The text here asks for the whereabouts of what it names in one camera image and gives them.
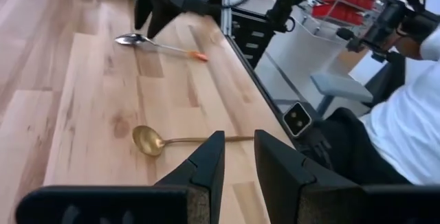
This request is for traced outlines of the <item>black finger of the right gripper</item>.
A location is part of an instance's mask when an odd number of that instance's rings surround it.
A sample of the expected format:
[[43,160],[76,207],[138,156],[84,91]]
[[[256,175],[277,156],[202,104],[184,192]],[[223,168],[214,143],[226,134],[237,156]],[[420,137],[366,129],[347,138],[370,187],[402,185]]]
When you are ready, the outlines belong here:
[[153,10],[151,0],[134,0],[134,28],[141,30]]
[[153,4],[151,20],[147,30],[147,37],[149,39],[155,38],[155,36],[180,13],[180,9],[175,7],[173,4],[156,1]]

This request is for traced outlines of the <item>grey padded stool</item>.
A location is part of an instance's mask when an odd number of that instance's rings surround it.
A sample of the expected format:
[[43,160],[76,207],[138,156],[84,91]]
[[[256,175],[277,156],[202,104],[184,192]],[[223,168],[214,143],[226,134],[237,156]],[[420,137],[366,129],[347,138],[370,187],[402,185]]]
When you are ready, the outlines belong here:
[[373,95],[360,82],[348,76],[317,72],[310,75],[316,89],[323,95],[316,111],[324,115],[334,98],[346,98],[358,102],[372,102]]

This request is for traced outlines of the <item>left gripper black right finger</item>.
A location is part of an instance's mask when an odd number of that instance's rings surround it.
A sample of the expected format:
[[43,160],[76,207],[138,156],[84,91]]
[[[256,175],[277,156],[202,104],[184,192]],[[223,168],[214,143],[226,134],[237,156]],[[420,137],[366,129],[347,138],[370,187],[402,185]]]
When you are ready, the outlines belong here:
[[263,130],[254,152],[272,224],[440,224],[440,186],[361,186]]

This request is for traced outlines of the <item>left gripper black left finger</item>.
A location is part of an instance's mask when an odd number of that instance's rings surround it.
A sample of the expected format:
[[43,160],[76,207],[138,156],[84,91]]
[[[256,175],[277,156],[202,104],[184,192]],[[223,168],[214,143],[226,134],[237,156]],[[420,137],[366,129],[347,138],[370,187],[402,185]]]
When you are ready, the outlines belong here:
[[214,132],[152,186],[45,186],[23,197],[16,224],[218,224],[224,132]]

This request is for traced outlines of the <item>gold spoon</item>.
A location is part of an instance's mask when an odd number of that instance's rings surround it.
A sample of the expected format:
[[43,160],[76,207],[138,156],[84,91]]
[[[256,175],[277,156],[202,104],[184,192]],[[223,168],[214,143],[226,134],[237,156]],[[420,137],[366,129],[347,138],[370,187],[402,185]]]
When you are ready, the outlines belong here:
[[145,125],[137,126],[132,131],[133,143],[140,152],[151,157],[161,155],[168,145],[176,143],[200,143],[194,154],[217,155],[224,151],[227,142],[244,142],[253,139],[253,135],[227,135],[225,131],[215,131],[209,137],[164,139],[155,129]]

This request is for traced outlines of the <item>person's hand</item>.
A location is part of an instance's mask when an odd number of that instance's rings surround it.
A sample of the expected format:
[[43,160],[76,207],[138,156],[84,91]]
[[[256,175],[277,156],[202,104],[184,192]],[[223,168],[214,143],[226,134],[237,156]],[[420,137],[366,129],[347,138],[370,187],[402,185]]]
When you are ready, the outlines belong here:
[[397,51],[406,58],[414,60],[422,59],[420,54],[420,44],[407,36],[398,36],[394,46]]

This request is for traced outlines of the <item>person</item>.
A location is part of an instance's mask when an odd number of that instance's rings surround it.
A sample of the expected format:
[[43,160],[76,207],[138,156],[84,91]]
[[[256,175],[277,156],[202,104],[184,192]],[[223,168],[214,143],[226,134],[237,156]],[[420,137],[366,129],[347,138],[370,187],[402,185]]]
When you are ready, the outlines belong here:
[[440,185],[440,25],[418,44],[432,64],[415,79],[362,117],[339,108],[319,123],[331,166],[319,164],[360,185]]

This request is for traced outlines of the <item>orange-handled silver spoon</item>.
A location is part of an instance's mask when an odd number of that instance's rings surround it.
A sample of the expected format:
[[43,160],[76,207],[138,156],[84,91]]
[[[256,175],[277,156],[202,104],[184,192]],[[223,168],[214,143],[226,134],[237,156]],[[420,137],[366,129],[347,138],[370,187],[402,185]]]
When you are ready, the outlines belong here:
[[204,62],[208,61],[208,57],[206,55],[202,54],[201,52],[180,49],[180,48],[171,47],[168,45],[161,45],[161,44],[156,43],[155,41],[147,38],[143,34],[138,34],[138,33],[123,34],[123,35],[117,36],[114,39],[114,41],[118,44],[121,44],[121,45],[138,45],[141,43],[149,43],[153,46],[160,47],[163,49],[170,49],[170,50],[173,50],[176,52],[185,53],[187,56],[194,58],[194,59],[197,59],[197,60],[201,60]]

